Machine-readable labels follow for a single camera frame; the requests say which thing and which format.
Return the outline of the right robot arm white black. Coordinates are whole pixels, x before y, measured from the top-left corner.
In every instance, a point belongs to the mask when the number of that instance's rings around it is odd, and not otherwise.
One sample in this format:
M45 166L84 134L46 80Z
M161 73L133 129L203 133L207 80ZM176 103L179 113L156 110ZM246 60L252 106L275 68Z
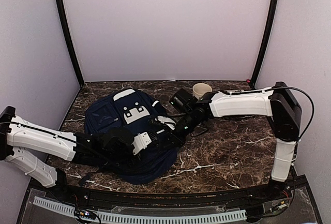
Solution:
M293 92L311 97L303 90L276 82L274 86L249 91L225 90L207 92L200 98L184 89L177 91L169 103L183 117L177 122L172 134L176 144L184 139L203 121L228 116L264 116L276 138L276 151L270 176L272 181L264 188L264 196L275 200L284 191L291 166L297 157L298 144L311 125L301 128L302 107Z

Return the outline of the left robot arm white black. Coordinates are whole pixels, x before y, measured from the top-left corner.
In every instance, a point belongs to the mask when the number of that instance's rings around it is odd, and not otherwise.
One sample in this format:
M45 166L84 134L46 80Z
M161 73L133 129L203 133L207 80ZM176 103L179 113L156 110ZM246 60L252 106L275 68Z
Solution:
M157 137L148 132L133 135L126 128L94 135L60 132L29 123L11 106L1 113L1 160L15 165L45 188L52 188L62 201L73 197L72 188L66 185L66 173L45 164L32 150L99 167L132 184L145 184L164 174L172 163L170 153L152 147L156 143Z

